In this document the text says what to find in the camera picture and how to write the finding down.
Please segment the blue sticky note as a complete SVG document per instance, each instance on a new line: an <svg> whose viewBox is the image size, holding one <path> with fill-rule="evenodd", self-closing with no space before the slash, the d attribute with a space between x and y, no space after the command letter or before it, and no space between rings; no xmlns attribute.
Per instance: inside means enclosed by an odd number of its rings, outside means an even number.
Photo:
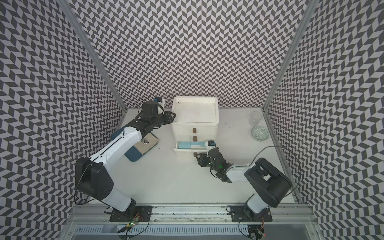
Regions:
<svg viewBox="0 0 384 240"><path fill-rule="evenodd" d="M191 149L206 149L206 142L191 142Z"/></svg>
<svg viewBox="0 0 384 240"><path fill-rule="evenodd" d="M190 150L191 146L191 142L178 142L178 149Z"/></svg>

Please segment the white top drawer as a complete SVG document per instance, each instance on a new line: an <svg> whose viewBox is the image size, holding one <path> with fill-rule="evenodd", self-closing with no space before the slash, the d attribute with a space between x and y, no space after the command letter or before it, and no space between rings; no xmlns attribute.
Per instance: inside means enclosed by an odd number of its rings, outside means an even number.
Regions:
<svg viewBox="0 0 384 240"><path fill-rule="evenodd" d="M172 128L175 135L209 135L216 136L218 132L218 125L177 125L172 124Z"/></svg>

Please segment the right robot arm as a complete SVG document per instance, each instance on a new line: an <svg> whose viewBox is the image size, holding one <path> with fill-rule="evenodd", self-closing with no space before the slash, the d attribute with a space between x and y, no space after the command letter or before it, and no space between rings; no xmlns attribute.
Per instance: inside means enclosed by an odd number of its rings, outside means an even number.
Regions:
<svg viewBox="0 0 384 240"><path fill-rule="evenodd" d="M255 193L243 205L243 220L257 222L276 208L293 187L289 178L265 158L254 159L250 165L228 163L220 150L214 148L207 153L194 153L201 167L210 168L212 175L224 183L247 182Z"/></svg>

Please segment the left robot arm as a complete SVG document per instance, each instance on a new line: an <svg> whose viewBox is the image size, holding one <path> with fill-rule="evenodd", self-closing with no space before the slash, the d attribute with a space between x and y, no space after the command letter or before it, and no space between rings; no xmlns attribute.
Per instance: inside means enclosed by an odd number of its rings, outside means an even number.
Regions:
<svg viewBox="0 0 384 240"><path fill-rule="evenodd" d="M81 157L76 161L75 193L84 193L120 212L133 205L133 199L115 187L110 171L131 147L152 130L174 121L176 114L165 111L164 103L161 97L143 102L141 111L115 139L89 158Z"/></svg>

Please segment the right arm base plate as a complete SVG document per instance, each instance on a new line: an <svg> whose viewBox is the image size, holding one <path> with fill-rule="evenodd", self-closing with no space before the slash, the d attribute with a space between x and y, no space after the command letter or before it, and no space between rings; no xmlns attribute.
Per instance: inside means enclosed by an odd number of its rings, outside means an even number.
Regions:
<svg viewBox="0 0 384 240"><path fill-rule="evenodd" d="M272 214L269 208L259 213L254 213L248 206L228 206L226 211L230 214L232 222L272 222Z"/></svg>

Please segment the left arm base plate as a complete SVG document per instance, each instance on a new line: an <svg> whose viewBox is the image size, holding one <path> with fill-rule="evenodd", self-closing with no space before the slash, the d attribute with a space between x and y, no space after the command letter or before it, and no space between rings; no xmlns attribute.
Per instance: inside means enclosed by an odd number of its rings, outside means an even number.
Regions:
<svg viewBox="0 0 384 240"><path fill-rule="evenodd" d="M148 222L152 215L153 207L150 205L135 206L128 208L125 212L113 209L109 221L114 223L128 223L131 222L135 216L139 217L139 222Z"/></svg>

